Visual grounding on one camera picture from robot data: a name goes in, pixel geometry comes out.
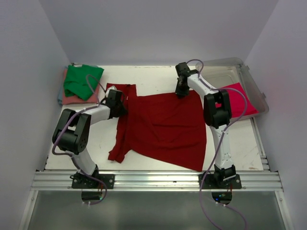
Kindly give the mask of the dark red t-shirt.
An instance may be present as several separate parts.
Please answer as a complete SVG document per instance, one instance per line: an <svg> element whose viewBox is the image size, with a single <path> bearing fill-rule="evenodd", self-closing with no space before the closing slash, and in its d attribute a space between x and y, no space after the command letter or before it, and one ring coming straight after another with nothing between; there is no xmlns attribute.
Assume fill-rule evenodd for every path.
<svg viewBox="0 0 307 230"><path fill-rule="evenodd" d="M108 159L121 163L133 150L143 156L202 171L207 135L200 96L179 99L173 92L138 96L136 85L115 84L124 93L127 114L118 119Z"/></svg>

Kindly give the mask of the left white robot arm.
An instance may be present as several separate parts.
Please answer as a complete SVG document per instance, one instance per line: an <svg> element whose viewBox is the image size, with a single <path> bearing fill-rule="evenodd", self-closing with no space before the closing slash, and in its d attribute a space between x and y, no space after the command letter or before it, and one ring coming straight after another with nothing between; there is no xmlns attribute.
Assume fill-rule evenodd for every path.
<svg viewBox="0 0 307 230"><path fill-rule="evenodd" d="M98 166L87 150L90 127L98 122L118 118L127 114L124 106L125 95L112 87L98 104L75 111L64 109L52 136L52 154L68 156L77 169L72 176L75 183L95 188L103 181Z"/></svg>

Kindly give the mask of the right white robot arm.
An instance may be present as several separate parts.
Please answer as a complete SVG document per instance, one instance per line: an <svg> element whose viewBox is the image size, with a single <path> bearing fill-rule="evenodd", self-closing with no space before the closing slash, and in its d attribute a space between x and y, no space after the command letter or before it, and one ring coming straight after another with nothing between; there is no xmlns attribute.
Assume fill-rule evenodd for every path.
<svg viewBox="0 0 307 230"><path fill-rule="evenodd" d="M209 188L225 188L236 178L228 135L228 125L232 118L229 94L226 90L212 86L198 70L191 70L186 62L177 64L175 69L178 76L176 95L183 98L193 89L203 98L204 121L213 136L215 155L209 167L214 167L214 173L206 171L201 175L200 189L206 182Z"/></svg>

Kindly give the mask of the green t-shirt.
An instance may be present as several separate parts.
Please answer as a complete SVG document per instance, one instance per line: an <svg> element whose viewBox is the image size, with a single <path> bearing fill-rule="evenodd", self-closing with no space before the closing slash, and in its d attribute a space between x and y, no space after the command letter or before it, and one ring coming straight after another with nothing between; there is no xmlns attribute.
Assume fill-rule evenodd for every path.
<svg viewBox="0 0 307 230"><path fill-rule="evenodd" d="M93 90L96 90L98 82L103 75L104 69L98 66L72 66L69 65L67 68L66 77L63 84L64 94L66 97L77 96L83 101L87 101L93 96L93 91L90 89L88 82L90 83Z"/></svg>

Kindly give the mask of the clear plastic storage bin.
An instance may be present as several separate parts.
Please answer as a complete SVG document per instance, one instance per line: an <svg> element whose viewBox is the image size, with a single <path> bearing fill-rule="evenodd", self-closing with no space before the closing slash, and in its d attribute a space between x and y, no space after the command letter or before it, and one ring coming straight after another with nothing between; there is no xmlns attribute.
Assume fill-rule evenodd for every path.
<svg viewBox="0 0 307 230"><path fill-rule="evenodd" d="M197 63L196 69L213 87L221 88L235 83L240 83L250 103L258 111L255 115L245 115L242 119L266 114L269 111L267 102L262 92L253 80L248 66L237 58L223 58Z"/></svg>

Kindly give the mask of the folded salmon pink t-shirt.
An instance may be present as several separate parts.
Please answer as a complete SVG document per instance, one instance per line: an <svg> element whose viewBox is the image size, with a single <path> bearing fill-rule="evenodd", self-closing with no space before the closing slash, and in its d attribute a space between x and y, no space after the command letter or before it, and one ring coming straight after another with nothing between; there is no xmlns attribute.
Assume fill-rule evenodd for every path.
<svg viewBox="0 0 307 230"><path fill-rule="evenodd" d="M64 80L66 77L67 73L67 68L64 70ZM83 101L82 99L78 98L77 96L72 96L72 97L66 97L64 94L64 89L63 89L63 105L68 105L68 104L94 104L97 103L97 98L93 94L93 96L90 97L87 101Z"/></svg>

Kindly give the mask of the folded light blue t-shirt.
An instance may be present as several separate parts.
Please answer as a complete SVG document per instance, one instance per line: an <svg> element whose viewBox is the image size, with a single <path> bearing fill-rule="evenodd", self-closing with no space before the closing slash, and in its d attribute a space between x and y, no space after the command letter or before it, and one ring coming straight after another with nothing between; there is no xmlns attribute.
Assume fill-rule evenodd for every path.
<svg viewBox="0 0 307 230"><path fill-rule="evenodd" d="M62 88L60 89L58 93L57 101L59 105L63 105L63 89Z"/></svg>

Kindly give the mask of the magenta folded t-shirt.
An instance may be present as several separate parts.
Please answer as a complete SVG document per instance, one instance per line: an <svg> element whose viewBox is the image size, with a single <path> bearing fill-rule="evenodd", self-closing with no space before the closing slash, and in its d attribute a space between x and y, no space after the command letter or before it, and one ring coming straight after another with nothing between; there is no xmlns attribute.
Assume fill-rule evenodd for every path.
<svg viewBox="0 0 307 230"><path fill-rule="evenodd" d="M236 91L230 90L230 88L241 92L244 95L244 97L247 101L247 110L246 110L244 116L242 117L242 119L244 117L248 116L248 115L256 115L256 114L259 113L258 110L252 105L252 103L248 99L248 97L247 97L245 91L243 90L241 84L235 83L235 84L231 84L231 85L228 85L228 86L221 88L221 89L226 89L228 94L229 94L229 100L230 100L231 112L232 112L232 119L236 119L242 114L242 112L244 111L244 108L245 108L245 101L239 93L237 93Z"/></svg>

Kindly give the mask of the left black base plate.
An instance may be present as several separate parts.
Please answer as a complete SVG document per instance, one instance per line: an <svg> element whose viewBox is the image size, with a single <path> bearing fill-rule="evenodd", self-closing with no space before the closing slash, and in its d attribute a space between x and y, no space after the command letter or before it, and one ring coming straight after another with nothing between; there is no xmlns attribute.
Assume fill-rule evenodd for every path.
<svg viewBox="0 0 307 230"><path fill-rule="evenodd" d="M75 173L74 175L70 176L70 179L72 179L71 187L73 189L98 189L105 187L107 189L114 188L114 174L96 174L91 175L91 177L95 178L95 180L81 173Z"/></svg>

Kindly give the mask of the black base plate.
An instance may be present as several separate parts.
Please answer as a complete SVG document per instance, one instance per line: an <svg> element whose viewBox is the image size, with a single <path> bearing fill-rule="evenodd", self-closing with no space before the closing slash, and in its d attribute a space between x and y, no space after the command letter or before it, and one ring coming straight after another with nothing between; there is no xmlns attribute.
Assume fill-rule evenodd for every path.
<svg viewBox="0 0 307 230"><path fill-rule="evenodd" d="M208 173L201 186L202 189L242 189L241 179L239 174L234 178L226 181L217 182L212 173Z"/></svg>
<svg viewBox="0 0 307 230"><path fill-rule="evenodd" d="M74 175L70 176L70 179L72 179L71 187L73 189L98 189L105 187L107 189L114 188L114 174L96 174L91 175L91 177L95 178L95 180L81 173L75 173Z"/></svg>

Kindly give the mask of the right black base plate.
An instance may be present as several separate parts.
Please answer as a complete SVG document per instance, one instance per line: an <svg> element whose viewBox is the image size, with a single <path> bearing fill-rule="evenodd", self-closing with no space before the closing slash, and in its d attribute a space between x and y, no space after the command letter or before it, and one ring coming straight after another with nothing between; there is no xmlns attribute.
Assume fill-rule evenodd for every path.
<svg viewBox="0 0 307 230"><path fill-rule="evenodd" d="M202 189L242 189L241 179L239 174L234 178L226 181L217 182L212 173L208 173L201 186Z"/></svg>

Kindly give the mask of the aluminium mounting rail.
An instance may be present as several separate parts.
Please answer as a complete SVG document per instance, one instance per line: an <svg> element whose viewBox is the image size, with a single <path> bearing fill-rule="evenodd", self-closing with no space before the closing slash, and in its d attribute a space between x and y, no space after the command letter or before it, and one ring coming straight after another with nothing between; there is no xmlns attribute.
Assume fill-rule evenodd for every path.
<svg viewBox="0 0 307 230"><path fill-rule="evenodd" d="M72 170L47 170L36 172L31 190L69 191L72 190ZM101 174L115 176L113 191L198 191L198 172L193 171L101 171ZM277 172L238 172L245 191L283 191Z"/></svg>

